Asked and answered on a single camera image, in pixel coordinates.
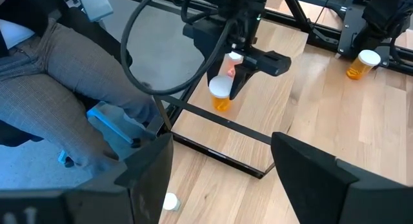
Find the metal frame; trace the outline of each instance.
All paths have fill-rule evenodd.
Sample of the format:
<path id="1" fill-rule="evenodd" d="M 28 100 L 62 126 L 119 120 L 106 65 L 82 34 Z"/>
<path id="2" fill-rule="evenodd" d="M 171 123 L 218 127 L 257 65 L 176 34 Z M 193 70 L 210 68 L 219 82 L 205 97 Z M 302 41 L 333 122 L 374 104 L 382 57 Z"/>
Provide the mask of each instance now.
<path id="1" fill-rule="evenodd" d="M 320 48 L 324 48 L 325 50 L 337 52 L 337 47 L 338 47 L 340 36 L 341 36 L 340 30 L 336 30 L 336 29 L 329 28 L 326 26 L 321 26 L 319 24 L 315 24 L 311 22 L 311 20 L 306 17 L 304 11 L 301 9 L 297 0 L 285 0 L 285 1 L 288 7 L 290 8 L 292 14 L 294 15 L 293 17 L 289 15 L 281 14 L 278 12 L 267 11 L 266 15 L 264 16 L 264 19 L 273 21 L 276 23 L 281 23 L 283 25 L 292 26 L 294 28 L 299 28 L 301 31 L 308 33 L 307 44 L 320 47 Z M 156 7 L 156 8 L 160 8 L 167 12 L 172 12 L 175 14 L 180 13 L 179 8 L 175 6 L 170 6 L 170 5 L 166 5 L 166 4 L 162 4 L 162 3 L 158 3 L 154 1 L 151 2 L 149 5 Z M 206 5 L 204 3 L 201 3 L 199 1 L 193 1 L 190 3 L 189 8 L 193 8 L 194 10 L 199 10 L 199 11 L 206 11 L 206 10 L 210 10 L 213 7 Z M 406 48 L 401 48 L 401 47 L 398 47 L 397 51 L 399 52 L 399 55 L 402 59 L 413 61 L 413 51 L 406 49 Z M 387 68 L 398 71 L 398 72 L 402 72 L 405 74 L 413 75 L 413 68 L 411 66 L 401 65 L 394 61 L 390 61 Z M 191 139 L 188 139 L 184 136 L 180 136 L 179 134 L 173 132 L 172 127 L 174 123 L 176 122 L 176 120 L 178 119 L 180 113 L 182 112 L 182 110 L 187 110 L 205 119 L 213 121 L 219 125 L 223 125 L 224 127 L 235 130 L 248 137 L 252 137 L 268 145 L 270 144 L 271 142 L 270 136 L 266 136 L 260 132 L 244 127 L 231 120 L 227 120 L 223 117 L 217 116 L 213 113 L 210 113 L 206 110 L 203 110 L 201 108 L 198 108 L 198 107 L 195 107 L 194 105 L 189 104 L 188 100 L 190 96 L 192 95 L 193 91 L 195 90 L 196 86 L 199 84 L 199 81 L 200 80 L 196 81 L 190 87 L 188 87 L 185 90 L 184 94 L 182 95 L 181 99 L 176 99 L 172 96 L 159 96 L 159 97 L 154 98 L 156 101 L 157 107 L 161 113 L 161 116 L 163 118 L 163 121 L 164 121 L 164 125 L 163 125 L 164 131 L 172 132 L 174 135 L 174 140 L 179 143 L 182 143 L 190 148 L 193 148 L 194 150 L 202 154 L 205 154 L 222 163 L 225 163 L 228 166 L 234 167 L 238 170 L 246 172 L 247 174 L 250 174 L 251 176 L 261 179 L 274 168 L 274 164 L 269 166 L 263 172 L 263 171 L 260 171 L 256 168 L 252 168 L 251 166 L 248 166 L 240 161 L 237 161 L 228 156 L 225 156 L 220 152 L 216 152 L 215 150 L 212 150 L 206 146 L 203 146 L 199 143 L 192 141 Z M 167 109 L 165 109 L 161 102 L 162 100 L 170 103 L 171 105 Z"/>

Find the wooden floor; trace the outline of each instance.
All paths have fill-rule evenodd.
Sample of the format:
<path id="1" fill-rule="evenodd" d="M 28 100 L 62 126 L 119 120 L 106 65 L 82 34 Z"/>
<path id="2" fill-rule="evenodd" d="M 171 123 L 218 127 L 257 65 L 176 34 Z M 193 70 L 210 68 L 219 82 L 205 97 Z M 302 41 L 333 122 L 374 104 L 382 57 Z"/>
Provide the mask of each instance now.
<path id="1" fill-rule="evenodd" d="M 268 4 L 282 8 L 283 2 Z M 282 34 L 277 37 L 293 43 Z M 410 33 L 398 44 L 412 46 Z M 413 185 L 413 77 L 379 68 L 352 81 L 345 76 L 349 62 L 333 56 L 307 45 L 294 57 L 297 72 L 282 113 L 284 121 L 290 120 L 285 132 L 349 163 Z M 187 124 L 197 128 L 197 123 Z M 217 138 L 206 129 L 203 135 Z M 179 143 L 168 191 L 176 193 L 182 205 L 178 212 L 162 213 L 165 224 L 298 223 L 276 169 L 258 180 Z"/>

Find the white bottle cap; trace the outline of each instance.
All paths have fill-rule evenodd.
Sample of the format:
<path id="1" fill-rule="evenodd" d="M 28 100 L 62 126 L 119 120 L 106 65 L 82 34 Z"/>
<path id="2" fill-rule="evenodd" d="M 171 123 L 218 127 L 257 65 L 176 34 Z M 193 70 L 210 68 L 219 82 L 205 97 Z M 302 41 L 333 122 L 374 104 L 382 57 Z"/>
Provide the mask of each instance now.
<path id="1" fill-rule="evenodd" d="M 209 91 L 216 98 L 227 98 L 231 93 L 232 82 L 229 76 L 216 76 L 209 82 Z"/>
<path id="2" fill-rule="evenodd" d="M 163 208 L 165 210 L 178 210 L 179 209 L 179 200 L 175 194 L 168 192 L 165 195 L 165 200 L 163 202 Z"/>
<path id="3" fill-rule="evenodd" d="M 229 56 L 230 56 L 230 58 L 231 58 L 232 60 L 234 60 L 234 61 L 239 61 L 239 60 L 241 60 L 241 59 L 243 58 L 242 55 L 240 55 L 240 54 L 238 54 L 238 53 L 235 53 L 235 52 L 229 53 Z"/>
<path id="4" fill-rule="evenodd" d="M 364 65 L 368 66 L 377 66 L 381 61 L 379 54 L 372 50 L 362 50 L 358 58 Z"/>

